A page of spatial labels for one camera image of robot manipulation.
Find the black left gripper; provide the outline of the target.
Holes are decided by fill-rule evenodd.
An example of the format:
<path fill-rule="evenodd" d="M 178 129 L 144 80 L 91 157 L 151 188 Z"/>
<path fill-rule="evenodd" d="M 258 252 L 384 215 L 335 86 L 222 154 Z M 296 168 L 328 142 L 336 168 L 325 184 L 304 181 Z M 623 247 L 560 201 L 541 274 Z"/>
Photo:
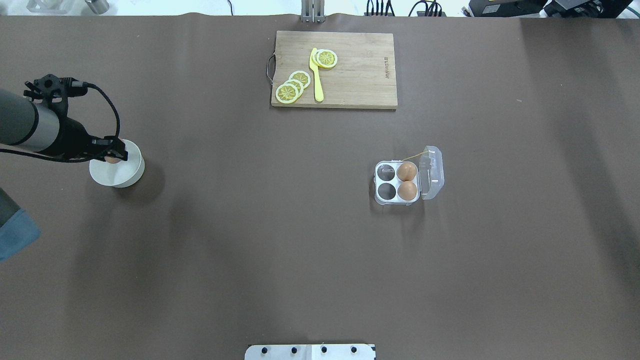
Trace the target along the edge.
<path fill-rule="evenodd" d="M 77 120 L 57 116 L 42 119 L 48 147 L 43 159 L 57 163 L 98 160 L 119 163 L 128 160 L 126 144 L 119 137 L 94 137 Z"/>

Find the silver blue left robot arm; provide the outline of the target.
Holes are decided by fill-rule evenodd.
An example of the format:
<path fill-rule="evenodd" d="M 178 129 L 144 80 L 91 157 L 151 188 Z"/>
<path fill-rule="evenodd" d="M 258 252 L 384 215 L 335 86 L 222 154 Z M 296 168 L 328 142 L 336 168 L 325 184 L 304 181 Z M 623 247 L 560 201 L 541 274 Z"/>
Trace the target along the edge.
<path fill-rule="evenodd" d="M 128 160 L 125 143 L 119 137 L 121 121 L 116 118 L 114 135 L 97 137 L 82 123 L 5 89 L 0 98 L 1 153 L 56 163 L 84 163 L 92 160 Z M 41 235 L 35 220 L 1 191 L 0 259 L 6 261 Z"/>

